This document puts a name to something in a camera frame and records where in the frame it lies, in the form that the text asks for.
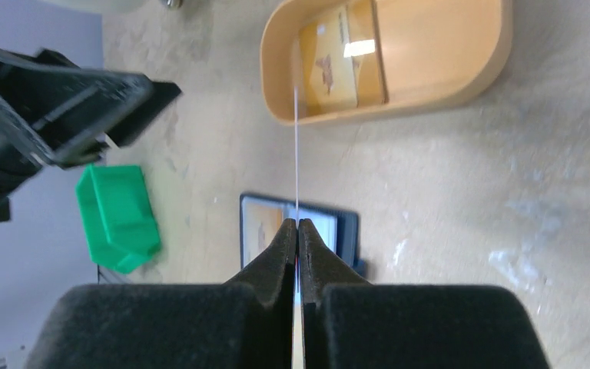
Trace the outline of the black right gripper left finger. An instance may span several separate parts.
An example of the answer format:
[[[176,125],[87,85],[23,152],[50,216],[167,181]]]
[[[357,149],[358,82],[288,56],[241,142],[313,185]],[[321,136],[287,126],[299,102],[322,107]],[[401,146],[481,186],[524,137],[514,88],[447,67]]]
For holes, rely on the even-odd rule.
[[[86,284],[64,294],[28,368],[289,368],[297,226],[222,284]]]

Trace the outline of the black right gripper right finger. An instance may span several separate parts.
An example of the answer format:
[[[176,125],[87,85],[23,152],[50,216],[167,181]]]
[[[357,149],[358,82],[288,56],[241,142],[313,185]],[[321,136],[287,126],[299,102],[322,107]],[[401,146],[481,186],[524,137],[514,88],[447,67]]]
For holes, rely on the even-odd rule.
[[[494,285],[371,284],[298,224],[308,368],[547,368],[519,299]]]

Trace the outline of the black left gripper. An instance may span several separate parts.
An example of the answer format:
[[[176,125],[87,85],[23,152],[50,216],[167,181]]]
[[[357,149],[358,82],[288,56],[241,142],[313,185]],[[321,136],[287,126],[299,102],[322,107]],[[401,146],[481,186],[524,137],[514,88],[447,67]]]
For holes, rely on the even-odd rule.
[[[41,163],[97,161],[103,135],[132,145],[180,94],[171,81],[81,68],[52,50],[31,57],[0,48],[0,223],[12,219],[10,195]]]

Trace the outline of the gold VIP card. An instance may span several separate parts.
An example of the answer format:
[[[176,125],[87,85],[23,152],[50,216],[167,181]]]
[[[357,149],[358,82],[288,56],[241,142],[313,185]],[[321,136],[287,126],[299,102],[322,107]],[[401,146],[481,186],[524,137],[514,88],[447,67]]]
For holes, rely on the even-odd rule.
[[[283,205],[245,197],[240,204],[241,266],[245,268],[271,243],[283,220]]]
[[[293,88],[293,128],[294,128],[294,163],[295,163],[295,220],[300,221],[300,170],[299,170],[299,94],[298,87]]]

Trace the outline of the blue leather card holder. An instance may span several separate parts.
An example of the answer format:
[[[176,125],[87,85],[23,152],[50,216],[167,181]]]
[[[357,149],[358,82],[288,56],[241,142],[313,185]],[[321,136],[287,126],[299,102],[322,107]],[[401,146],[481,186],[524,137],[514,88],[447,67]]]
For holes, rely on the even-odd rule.
[[[256,192],[244,192],[240,195],[240,204],[245,197],[277,202],[283,205],[284,220],[287,218],[295,219],[294,200],[258,194]],[[357,274],[363,277],[367,275],[367,263],[359,256],[360,218],[355,211],[325,206],[320,203],[300,202],[300,218],[309,218],[323,239],[323,242],[330,250],[339,256]]]

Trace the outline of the orange oval tray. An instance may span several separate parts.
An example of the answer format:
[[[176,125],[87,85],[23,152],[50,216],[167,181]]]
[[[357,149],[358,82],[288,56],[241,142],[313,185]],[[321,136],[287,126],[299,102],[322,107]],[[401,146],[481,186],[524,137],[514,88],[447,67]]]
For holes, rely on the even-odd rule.
[[[323,115],[305,112],[298,33],[332,8],[351,1],[285,1],[261,39],[265,105],[293,125],[298,87],[299,124],[370,121],[452,108],[484,92],[502,72],[512,48],[510,1],[374,1],[387,100]]]

